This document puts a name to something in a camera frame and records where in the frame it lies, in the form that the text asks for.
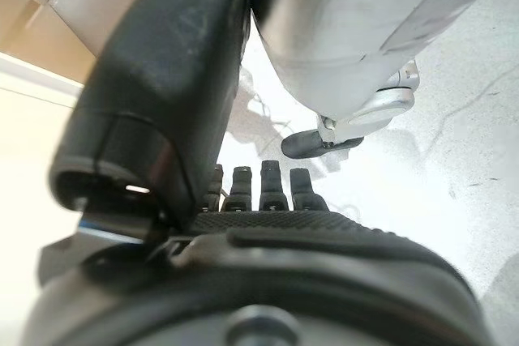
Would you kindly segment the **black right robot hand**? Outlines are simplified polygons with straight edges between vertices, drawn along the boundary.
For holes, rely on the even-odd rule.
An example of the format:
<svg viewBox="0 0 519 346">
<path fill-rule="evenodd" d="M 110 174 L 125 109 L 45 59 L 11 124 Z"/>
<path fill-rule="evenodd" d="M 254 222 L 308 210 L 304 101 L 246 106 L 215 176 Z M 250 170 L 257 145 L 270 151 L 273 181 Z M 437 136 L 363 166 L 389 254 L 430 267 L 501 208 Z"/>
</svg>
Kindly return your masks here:
<svg viewBox="0 0 519 346">
<path fill-rule="evenodd" d="M 329 211 L 305 169 L 217 165 L 248 0 L 135 0 L 49 170 L 79 211 L 41 250 L 24 345 L 492 345 L 462 275 L 428 248 Z"/>
</svg>

